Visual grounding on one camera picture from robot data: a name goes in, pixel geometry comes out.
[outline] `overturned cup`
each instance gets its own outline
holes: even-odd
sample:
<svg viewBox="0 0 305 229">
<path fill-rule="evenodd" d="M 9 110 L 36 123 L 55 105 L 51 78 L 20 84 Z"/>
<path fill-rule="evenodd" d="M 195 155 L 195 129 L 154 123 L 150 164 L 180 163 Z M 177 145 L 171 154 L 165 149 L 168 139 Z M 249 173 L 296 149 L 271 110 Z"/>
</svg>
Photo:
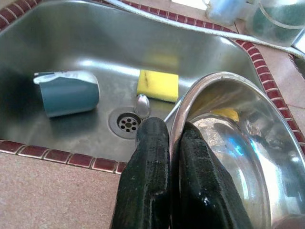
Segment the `overturned cup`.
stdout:
<svg viewBox="0 0 305 229">
<path fill-rule="evenodd" d="M 100 100 L 96 77 L 87 71 L 35 73 L 48 117 L 92 110 Z"/>
</svg>

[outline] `sink drain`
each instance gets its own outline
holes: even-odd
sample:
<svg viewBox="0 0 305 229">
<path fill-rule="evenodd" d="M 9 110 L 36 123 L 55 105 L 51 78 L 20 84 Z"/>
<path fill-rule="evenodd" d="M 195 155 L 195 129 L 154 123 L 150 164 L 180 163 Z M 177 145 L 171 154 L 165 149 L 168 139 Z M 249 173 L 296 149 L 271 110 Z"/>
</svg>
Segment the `sink drain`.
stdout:
<svg viewBox="0 0 305 229">
<path fill-rule="evenodd" d="M 133 107 L 118 108 L 112 111 L 109 117 L 111 130 L 119 137 L 133 139 L 141 119 L 134 113 Z"/>
</svg>

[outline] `stainless steel sink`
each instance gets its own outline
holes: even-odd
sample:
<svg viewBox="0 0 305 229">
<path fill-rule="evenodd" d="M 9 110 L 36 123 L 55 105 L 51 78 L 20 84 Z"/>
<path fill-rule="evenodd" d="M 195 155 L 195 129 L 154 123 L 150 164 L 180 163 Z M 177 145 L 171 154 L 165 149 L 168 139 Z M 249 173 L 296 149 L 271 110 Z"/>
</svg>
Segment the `stainless steel sink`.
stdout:
<svg viewBox="0 0 305 229">
<path fill-rule="evenodd" d="M 0 34 L 0 139 L 126 162 L 134 140 L 117 136 L 109 119 L 113 112 L 132 111 L 140 69 L 179 74 L 180 96 L 198 78 L 218 71 L 262 88 L 249 56 L 228 39 L 98 3 L 47 1 Z M 48 119 L 34 73 L 66 70 L 92 72 L 100 103 L 91 112 Z M 150 103 L 151 115 L 160 118 L 174 106 Z"/>
</svg>

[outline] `stainless steel bowl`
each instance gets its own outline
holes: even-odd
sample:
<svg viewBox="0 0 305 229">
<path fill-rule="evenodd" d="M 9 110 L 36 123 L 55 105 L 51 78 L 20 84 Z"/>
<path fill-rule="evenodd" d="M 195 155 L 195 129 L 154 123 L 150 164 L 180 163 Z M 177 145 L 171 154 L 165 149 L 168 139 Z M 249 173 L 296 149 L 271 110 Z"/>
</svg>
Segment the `stainless steel bowl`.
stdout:
<svg viewBox="0 0 305 229">
<path fill-rule="evenodd" d="M 172 171 L 186 121 L 199 128 L 231 174 L 254 228 L 280 227 L 284 219 L 305 214 L 304 155 L 277 108 L 252 82 L 219 72 L 189 89 L 171 130 Z"/>
</svg>

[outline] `countertop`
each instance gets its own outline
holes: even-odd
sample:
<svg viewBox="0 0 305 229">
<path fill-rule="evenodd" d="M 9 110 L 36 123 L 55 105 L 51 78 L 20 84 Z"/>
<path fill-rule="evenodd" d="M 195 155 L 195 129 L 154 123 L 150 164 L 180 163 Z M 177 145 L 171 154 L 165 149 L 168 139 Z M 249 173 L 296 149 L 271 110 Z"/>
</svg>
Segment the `countertop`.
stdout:
<svg viewBox="0 0 305 229">
<path fill-rule="evenodd" d="M 169 0 L 132 1 L 207 21 L 203 11 Z M 229 28 L 244 32 L 242 21 Z M 305 80 L 287 53 L 256 46 L 305 133 Z M 109 228 L 119 175 L 3 153 L 0 164 L 0 228 Z"/>
</svg>

